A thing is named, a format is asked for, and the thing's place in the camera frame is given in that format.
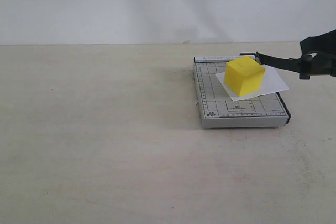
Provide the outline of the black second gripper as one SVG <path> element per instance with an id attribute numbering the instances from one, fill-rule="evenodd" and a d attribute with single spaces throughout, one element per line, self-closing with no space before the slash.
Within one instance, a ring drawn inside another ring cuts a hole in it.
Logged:
<path id="1" fill-rule="evenodd" d="M 300 42 L 300 77 L 335 77 L 335 30 Z"/>

